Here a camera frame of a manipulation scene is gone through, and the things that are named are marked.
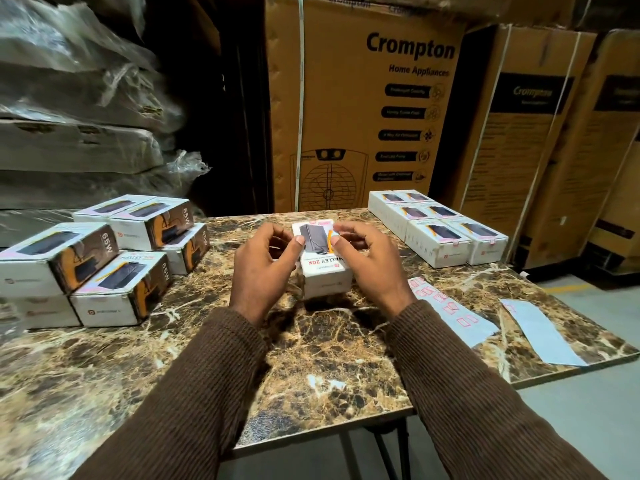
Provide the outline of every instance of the hand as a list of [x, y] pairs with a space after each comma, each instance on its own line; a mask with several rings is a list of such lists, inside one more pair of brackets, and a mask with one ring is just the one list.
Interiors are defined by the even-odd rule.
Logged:
[[229, 308], [260, 326], [287, 287], [305, 246], [301, 235], [266, 223], [236, 250]]
[[[373, 226], [360, 222], [336, 222], [340, 236], [331, 238], [333, 248], [351, 266], [362, 292], [389, 318], [417, 301], [391, 239]], [[369, 249], [366, 257], [357, 250]]]

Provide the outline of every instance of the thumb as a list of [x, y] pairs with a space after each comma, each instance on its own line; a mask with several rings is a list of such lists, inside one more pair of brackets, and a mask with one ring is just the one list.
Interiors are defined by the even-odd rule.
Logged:
[[356, 273], [366, 263], [367, 258], [356, 250], [345, 238], [336, 234], [331, 237], [331, 245], [333, 249], [340, 254], [347, 261], [347, 264]]
[[295, 268], [296, 261], [300, 257], [300, 253], [304, 247], [305, 238], [303, 236], [297, 235], [290, 240], [287, 247], [282, 252], [282, 255], [275, 263], [273, 263], [274, 267], [278, 270], [278, 273], [289, 276], [291, 274], [291, 270]]

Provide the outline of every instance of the yellow floor line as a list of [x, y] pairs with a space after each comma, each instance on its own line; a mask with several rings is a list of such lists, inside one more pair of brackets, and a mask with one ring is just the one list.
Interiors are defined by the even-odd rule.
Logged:
[[551, 288], [542, 287], [542, 289], [549, 294], [574, 293], [576, 291], [583, 291], [591, 288], [595, 289], [596, 287], [588, 283], [583, 283], [581, 285], [554, 286]]

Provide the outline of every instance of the stack of wrapped packages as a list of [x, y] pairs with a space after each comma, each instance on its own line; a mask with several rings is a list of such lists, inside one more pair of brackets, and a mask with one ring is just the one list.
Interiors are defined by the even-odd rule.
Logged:
[[155, 55], [84, 3], [0, 0], [0, 248], [127, 193], [182, 197], [208, 167]]

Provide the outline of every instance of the brown sleeve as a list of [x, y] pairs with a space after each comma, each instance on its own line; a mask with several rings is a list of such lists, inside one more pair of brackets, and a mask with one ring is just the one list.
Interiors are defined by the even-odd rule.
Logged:
[[213, 310], [135, 414], [73, 478], [215, 478], [265, 354], [247, 320], [228, 308]]
[[602, 479], [425, 301], [387, 332], [400, 376], [452, 478]]

